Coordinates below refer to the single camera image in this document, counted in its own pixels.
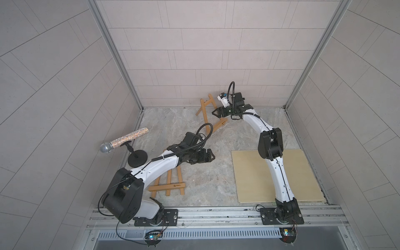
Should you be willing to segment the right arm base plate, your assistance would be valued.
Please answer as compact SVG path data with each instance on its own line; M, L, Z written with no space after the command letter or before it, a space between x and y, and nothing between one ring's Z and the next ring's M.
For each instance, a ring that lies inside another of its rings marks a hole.
M279 220L276 208L260 208L259 209L263 225L303 225L304 218L301 211L296 208L294 212L289 212L289 216Z

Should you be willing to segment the plywood board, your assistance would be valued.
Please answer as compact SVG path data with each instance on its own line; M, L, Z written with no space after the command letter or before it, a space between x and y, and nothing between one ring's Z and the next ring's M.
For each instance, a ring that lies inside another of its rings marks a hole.
M324 195L301 149L284 150L283 162L263 159L257 150L232 151L240 203L275 202L291 193L300 202L325 202Z

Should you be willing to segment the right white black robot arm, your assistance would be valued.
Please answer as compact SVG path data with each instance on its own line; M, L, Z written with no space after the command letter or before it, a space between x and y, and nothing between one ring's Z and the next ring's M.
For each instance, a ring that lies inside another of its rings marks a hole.
M244 103L240 92L235 94L221 93L218 96L222 107L212 114L218 118L238 116L259 133L258 153L268 164L275 187L276 204L274 219L279 224L302 225L304 219L287 179L283 165L282 131L267 124L250 104Z

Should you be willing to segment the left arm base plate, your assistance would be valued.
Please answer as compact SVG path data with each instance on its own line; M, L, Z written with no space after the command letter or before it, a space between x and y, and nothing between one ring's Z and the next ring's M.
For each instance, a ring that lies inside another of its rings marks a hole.
M178 220L178 209L164 209L163 213L158 213L155 219L134 218L135 227L158 227L176 226Z

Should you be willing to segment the wooden easel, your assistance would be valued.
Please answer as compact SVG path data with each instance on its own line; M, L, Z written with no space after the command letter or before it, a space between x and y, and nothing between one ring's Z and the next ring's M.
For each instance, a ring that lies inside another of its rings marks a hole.
M161 191L166 192L166 196L171 195L171 190L179 190L180 195L185 195L186 184L183 182L181 166L176 167L178 182L172 183L172 170L167 171L167 183L160 184L160 177L158 177L152 186L149 186L148 190L151 192L151 198L156 198L156 194Z
M209 118L211 118L211 122L215 122L213 124L213 132L220 129L224 125L226 125L226 123L228 121L227 118L219 118L219 120L217 121L215 117L212 118L212 116L211 116L212 111L217 108L217 103L214 100L211 93L208 94L207 100L200 99L200 104L201 104L201 106L200 106L199 110L196 112L196 116L198 116L199 114L202 114L205 123L210 122Z

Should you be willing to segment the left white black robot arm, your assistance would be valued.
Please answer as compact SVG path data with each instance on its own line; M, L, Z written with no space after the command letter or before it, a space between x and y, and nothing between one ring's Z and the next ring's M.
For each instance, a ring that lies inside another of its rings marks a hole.
M118 170L101 196L99 204L122 224L134 219L159 225L164 207L153 198L143 198L144 190L162 174L184 162L193 165L213 161L215 156L212 150L204 148L210 136L203 137L200 132L187 132L181 143L169 146L148 163L131 170Z

